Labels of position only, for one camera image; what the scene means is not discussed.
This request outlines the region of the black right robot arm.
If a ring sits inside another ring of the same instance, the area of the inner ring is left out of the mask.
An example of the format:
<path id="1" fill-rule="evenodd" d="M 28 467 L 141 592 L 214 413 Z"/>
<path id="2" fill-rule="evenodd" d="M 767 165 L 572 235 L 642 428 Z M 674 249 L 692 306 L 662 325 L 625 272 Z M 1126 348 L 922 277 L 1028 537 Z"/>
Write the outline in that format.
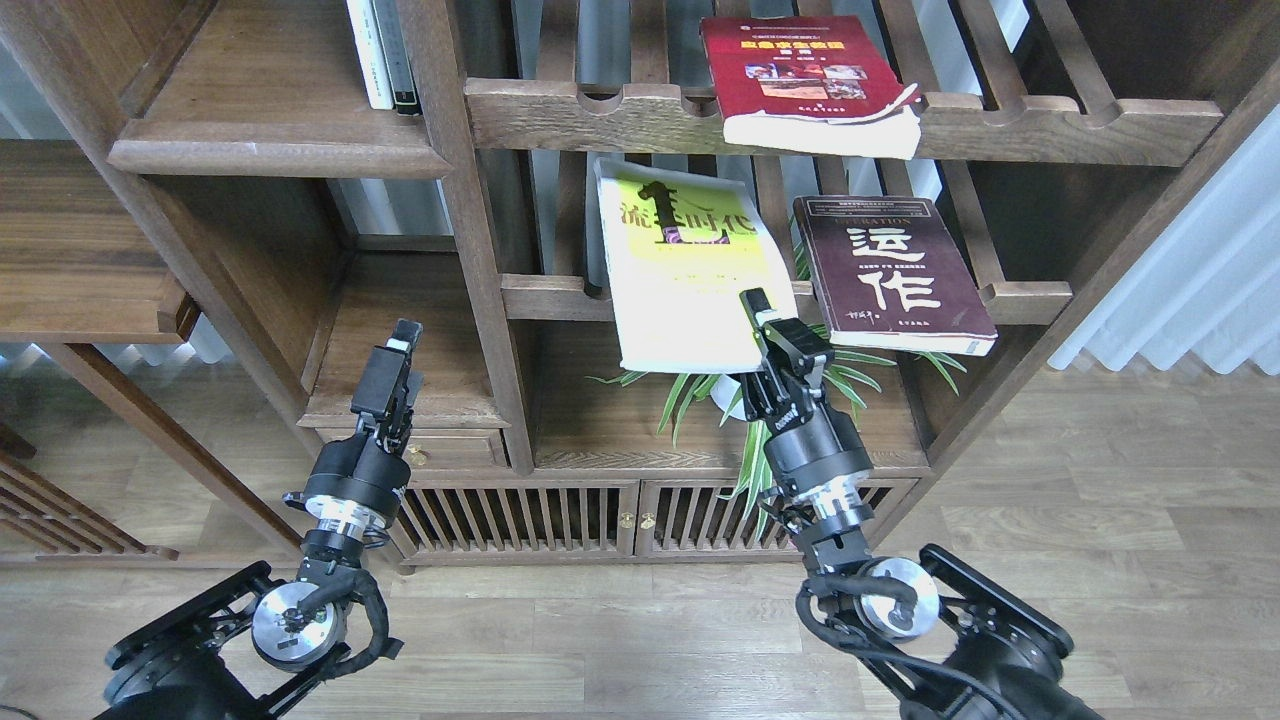
<path id="1" fill-rule="evenodd" d="M 1093 719 L 1061 687 L 1074 643 L 1059 624 L 937 544 L 916 559 L 873 555 L 858 492 L 872 461 L 827 398 L 832 347 L 763 290 L 741 301 L 762 354 L 740 377 L 745 414 L 769 433 L 764 511 L 803 553 L 803 625 L 856 657 L 904 719 Z"/>

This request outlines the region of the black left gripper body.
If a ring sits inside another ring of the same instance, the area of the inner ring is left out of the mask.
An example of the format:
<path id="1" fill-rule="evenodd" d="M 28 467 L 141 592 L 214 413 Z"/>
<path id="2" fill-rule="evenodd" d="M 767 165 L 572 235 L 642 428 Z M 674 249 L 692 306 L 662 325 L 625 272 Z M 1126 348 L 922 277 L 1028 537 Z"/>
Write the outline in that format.
<path id="1" fill-rule="evenodd" d="M 396 519 L 410 466 L 402 459 L 422 377 L 412 355 L 376 346 L 351 401 L 355 433 L 328 442 L 300 493 L 300 507 L 317 529 L 342 536 L 380 536 Z"/>

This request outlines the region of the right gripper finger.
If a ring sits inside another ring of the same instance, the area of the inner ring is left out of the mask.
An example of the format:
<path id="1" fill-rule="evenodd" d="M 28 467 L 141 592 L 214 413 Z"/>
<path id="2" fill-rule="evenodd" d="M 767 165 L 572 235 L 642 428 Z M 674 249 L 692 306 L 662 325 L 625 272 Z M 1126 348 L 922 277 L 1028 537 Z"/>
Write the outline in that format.
<path id="1" fill-rule="evenodd" d="M 739 293 L 739 299 L 751 327 L 764 327 L 777 318 L 777 311 L 771 306 L 763 288 L 745 290 Z"/>

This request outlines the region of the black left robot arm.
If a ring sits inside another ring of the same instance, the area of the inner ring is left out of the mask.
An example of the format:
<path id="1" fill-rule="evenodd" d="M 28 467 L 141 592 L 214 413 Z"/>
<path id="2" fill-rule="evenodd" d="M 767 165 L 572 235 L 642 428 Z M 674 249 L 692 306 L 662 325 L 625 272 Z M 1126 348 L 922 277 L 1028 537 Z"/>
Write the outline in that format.
<path id="1" fill-rule="evenodd" d="M 317 521 L 296 578 L 253 562 L 119 641 L 105 657 L 105 717 L 276 719 L 320 683 L 398 655 L 361 559 L 388 543 L 410 480 L 421 331 L 402 319 L 374 348 L 351 402 L 355 433 L 324 445 L 306 487 L 285 495 Z"/>

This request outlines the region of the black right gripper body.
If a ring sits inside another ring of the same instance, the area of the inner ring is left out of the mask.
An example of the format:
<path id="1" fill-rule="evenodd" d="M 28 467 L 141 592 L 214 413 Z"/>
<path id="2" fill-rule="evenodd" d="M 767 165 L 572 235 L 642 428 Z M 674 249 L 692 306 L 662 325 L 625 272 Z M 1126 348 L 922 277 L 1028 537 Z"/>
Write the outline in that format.
<path id="1" fill-rule="evenodd" d="M 780 493 L 815 511 L 856 511 L 872 462 L 846 413 L 832 409 L 824 370 L 835 351 L 796 318 L 753 318 L 762 366 L 742 378 L 746 416 L 771 433 L 764 455 Z"/>

